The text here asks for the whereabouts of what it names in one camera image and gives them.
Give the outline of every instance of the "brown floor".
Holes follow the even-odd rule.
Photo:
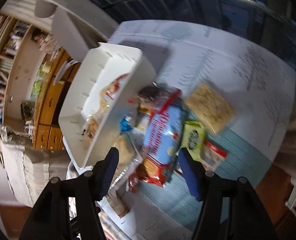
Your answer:
[[[290,178],[284,170],[272,165],[256,188],[274,225],[288,211],[285,201],[293,190]]]

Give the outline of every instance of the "screw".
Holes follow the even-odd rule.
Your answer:
[[[85,176],[85,177],[91,177],[92,176],[92,171],[86,171],[83,175]]]
[[[247,181],[248,181],[245,177],[240,177],[238,180],[239,180],[239,182],[242,183],[242,184],[246,184]]]
[[[59,182],[59,178],[58,177],[53,177],[52,179],[50,179],[50,182],[52,184],[56,184],[57,182]]]
[[[206,172],[205,172],[205,175],[206,175],[207,177],[212,177],[212,176],[214,176],[214,172],[213,172],[213,171],[206,171]]]

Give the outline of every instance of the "drawer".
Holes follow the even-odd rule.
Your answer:
[[[50,80],[49,87],[42,103],[39,118],[40,124],[51,125],[53,114],[64,86],[64,84],[61,83],[57,83],[55,86],[53,86],[53,80],[54,77],[52,77]]]
[[[54,76],[56,76],[58,74],[62,64],[66,60],[69,62],[71,60],[71,58],[70,58],[70,56],[69,56],[69,54],[67,52],[64,52],[63,55],[61,56],[61,58],[59,59],[58,64],[56,65],[56,69],[54,70],[54,73],[53,73]],[[72,71],[72,69],[73,69],[73,66],[68,68],[67,71],[63,74],[61,80],[67,80],[70,73],[71,73],[71,71]]]
[[[62,133],[59,127],[51,127],[47,149],[48,150],[59,149],[61,136],[62,136]]]
[[[60,139],[60,144],[59,144],[59,149],[58,150],[65,150],[65,149],[66,149],[66,147],[63,144],[63,135],[62,135],[61,139]]]
[[[37,129],[37,136],[35,139],[35,148],[46,150],[47,148],[47,142],[49,139],[49,133],[50,133],[50,126],[47,125],[38,125]]]
[[[72,80],[75,78],[75,74],[77,73],[78,69],[80,68],[81,62],[74,64],[72,67],[72,71],[70,73],[70,76],[67,81],[72,82]]]

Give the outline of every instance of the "black logo on green package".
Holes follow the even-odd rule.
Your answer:
[[[188,148],[189,150],[194,150],[197,145],[200,143],[200,137],[197,130],[193,130],[190,133],[189,139],[188,139]]]

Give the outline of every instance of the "yellow-green package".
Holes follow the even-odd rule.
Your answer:
[[[201,162],[201,150],[205,136],[205,129],[200,122],[187,121],[185,122],[180,148],[187,148],[193,160]]]

